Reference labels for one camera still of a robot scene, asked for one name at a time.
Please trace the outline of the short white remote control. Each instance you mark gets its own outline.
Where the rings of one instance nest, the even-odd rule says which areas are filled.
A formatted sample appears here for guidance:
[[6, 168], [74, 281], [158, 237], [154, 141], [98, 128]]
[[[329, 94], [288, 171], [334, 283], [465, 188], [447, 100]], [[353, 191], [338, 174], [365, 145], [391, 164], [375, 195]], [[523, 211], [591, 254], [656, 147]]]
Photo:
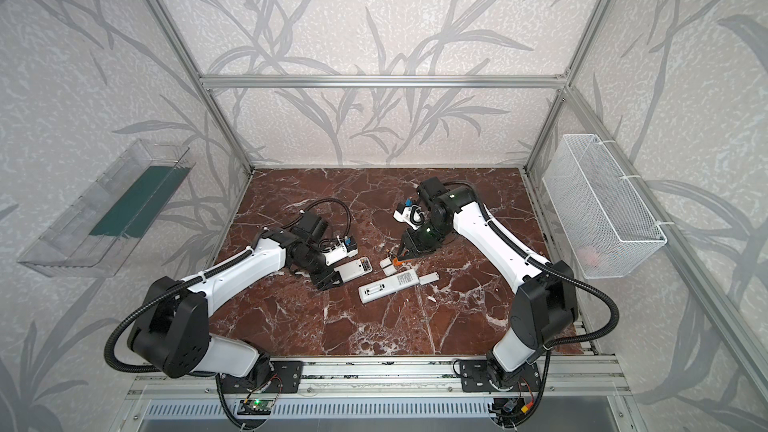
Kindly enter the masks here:
[[367, 275], [373, 270], [370, 260], [362, 257], [339, 265], [335, 271], [339, 274], [343, 283], [348, 283], [354, 279]]

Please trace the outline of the short remote white cover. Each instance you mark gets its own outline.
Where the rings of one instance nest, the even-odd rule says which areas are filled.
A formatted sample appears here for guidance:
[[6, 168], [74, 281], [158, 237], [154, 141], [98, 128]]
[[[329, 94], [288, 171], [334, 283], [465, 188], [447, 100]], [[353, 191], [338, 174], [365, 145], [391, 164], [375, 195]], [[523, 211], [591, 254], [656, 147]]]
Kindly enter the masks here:
[[397, 267], [390, 258], [381, 260], [379, 265], [386, 276], [392, 276], [397, 273]]

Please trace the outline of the white battery cover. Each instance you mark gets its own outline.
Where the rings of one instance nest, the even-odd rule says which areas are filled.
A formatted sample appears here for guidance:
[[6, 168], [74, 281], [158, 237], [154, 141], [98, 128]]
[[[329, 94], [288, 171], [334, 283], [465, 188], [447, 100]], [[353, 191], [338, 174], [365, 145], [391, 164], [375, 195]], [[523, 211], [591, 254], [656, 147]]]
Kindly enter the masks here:
[[439, 274], [434, 272], [427, 275], [423, 275], [419, 277], [419, 284], [420, 285], [426, 285], [433, 282], [436, 282], [439, 280]]

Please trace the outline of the long white remote control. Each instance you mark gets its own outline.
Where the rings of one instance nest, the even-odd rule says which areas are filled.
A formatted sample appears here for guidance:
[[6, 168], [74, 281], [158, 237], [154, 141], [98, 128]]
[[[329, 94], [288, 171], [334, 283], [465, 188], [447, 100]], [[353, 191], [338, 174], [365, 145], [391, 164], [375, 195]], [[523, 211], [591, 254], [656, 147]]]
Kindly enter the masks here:
[[413, 270], [406, 270], [384, 279], [366, 284], [358, 289], [363, 304], [386, 297], [419, 283], [419, 278]]

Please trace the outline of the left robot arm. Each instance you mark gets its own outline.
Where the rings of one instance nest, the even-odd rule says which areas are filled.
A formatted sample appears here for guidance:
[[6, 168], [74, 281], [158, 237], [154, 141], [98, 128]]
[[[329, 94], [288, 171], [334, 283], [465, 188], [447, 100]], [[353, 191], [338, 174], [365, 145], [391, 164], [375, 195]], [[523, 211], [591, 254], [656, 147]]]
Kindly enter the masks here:
[[354, 254], [357, 243], [350, 234], [326, 236], [327, 226], [307, 211], [289, 228], [263, 230], [241, 252], [209, 269], [181, 280], [156, 280], [142, 305], [108, 337], [106, 364], [129, 374], [227, 375], [263, 386], [274, 374], [269, 354], [211, 333], [210, 319], [240, 292], [283, 268], [305, 272], [320, 291], [340, 286], [334, 266]]

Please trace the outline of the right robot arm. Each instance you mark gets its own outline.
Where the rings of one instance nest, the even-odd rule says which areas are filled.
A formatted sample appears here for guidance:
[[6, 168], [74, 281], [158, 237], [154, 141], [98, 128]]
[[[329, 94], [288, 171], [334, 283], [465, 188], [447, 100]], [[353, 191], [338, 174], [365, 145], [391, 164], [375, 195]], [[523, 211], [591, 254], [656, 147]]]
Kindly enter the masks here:
[[[577, 279], [564, 261], [552, 262], [526, 246], [492, 215], [473, 185], [432, 177], [418, 185], [417, 194], [393, 213], [406, 225], [396, 258], [409, 261], [433, 254], [448, 236], [458, 235], [484, 255], [514, 294], [509, 329], [488, 353], [496, 381], [522, 371], [559, 345], [596, 340], [618, 326], [620, 311], [610, 296]], [[595, 332], [560, 338], [578, 318], [577, 290], [603, 302], [608, 321]]]

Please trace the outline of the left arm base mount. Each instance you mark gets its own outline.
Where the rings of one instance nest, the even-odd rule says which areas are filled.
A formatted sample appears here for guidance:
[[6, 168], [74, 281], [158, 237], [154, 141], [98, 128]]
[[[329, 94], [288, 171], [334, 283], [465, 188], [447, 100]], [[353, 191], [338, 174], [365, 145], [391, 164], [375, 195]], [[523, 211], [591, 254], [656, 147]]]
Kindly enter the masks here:
[[257, 365], [257, 371], [246, 377], [220, 374], [224, 394], [268, 393], [295, 394], [301, 383], [304, 363], [300, 360], [271, 361]]

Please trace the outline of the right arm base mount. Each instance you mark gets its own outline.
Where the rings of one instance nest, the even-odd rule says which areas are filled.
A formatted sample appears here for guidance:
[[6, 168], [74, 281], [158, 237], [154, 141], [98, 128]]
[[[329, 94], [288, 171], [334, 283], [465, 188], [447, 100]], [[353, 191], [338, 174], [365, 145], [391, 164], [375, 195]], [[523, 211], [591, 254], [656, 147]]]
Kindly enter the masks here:
[[455, 373], [461, 380], [463, 392], [538, 392], [541, 373], [535, 364], [523, 363], [515, 371], [505, 371], [495, 361], [458, 359]]

